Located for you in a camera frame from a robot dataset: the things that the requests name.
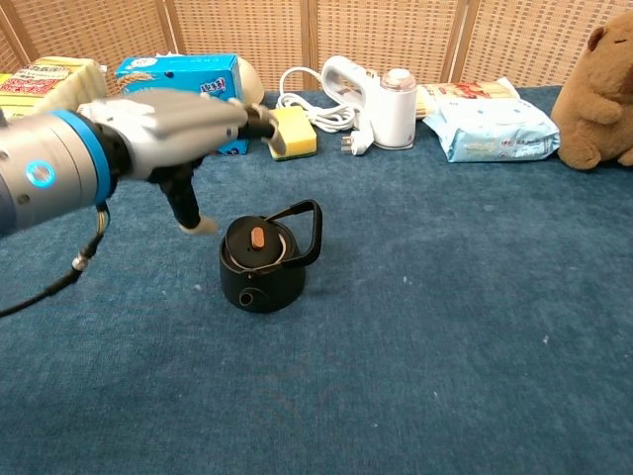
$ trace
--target blue ring light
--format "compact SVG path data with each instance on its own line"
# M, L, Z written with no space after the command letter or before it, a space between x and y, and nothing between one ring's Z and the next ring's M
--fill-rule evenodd
M83 144L86 145L97 173L97 192L95 193L94 204L100 205L104 203L110 194L110 165L99 140L90 128L73 113L69 111L53 111L51 114L68 124L79 135Z
M38 188L48 188L55 182L55 170L43 160L29 163L26 173L31 184Z

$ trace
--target black cable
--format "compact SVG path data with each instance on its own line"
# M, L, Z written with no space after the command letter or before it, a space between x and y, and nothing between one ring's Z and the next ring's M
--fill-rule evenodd
M105 223L101 222L102 216L105 217ZM103 203L101 205L97 205L97 218L98 218L98 229L97 233L94 235L92 239L88 242L88 244L79 252L77 257L75 257L72 261L72 267L64 276L60 279L57 279L55 282L47 286L42 292L29 300L25 300L24 302L0 311L0 319L4 317L9 317L10 315L17 314L18 312L22 312L23 310L31 307L32 305L42 301L45 298L52 297L57 292L69 287L70 285L76 283L79 280L79 277L83 274L83 271L88 266L88 263L92 257L97 253L97 248L99 247L99 243L103 239L104 233L110 224L110 210L108 209L108 205Z

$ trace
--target black kettle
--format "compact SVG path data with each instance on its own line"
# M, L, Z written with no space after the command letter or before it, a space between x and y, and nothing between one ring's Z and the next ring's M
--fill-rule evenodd
M312 211L310 247L301 253L292 232L276 222ZM254 313L270 313L294 302L303 292L306 267L320 255L322 212L306 200L267 218L243 216L233 221L220 248L220 279L226 298Z

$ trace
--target kettle handle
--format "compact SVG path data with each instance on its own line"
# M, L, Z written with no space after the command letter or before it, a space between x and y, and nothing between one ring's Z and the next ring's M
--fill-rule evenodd
M313 217L313 238L310 247L306 252L297 257L283 259L279 264L283 267L305 267L315 262L320 256L321 237L323 231L323 213L315 200L305 200L291 206L287 210L266 218L266 221L274 221L292 215L300 215L312 211Z

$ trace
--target kettle lid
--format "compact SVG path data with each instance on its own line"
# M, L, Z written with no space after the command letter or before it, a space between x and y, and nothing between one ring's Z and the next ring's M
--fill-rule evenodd
M226 249L237 265L254 269L277 262L284 246L274 224L260 217L243 216L228 227Z

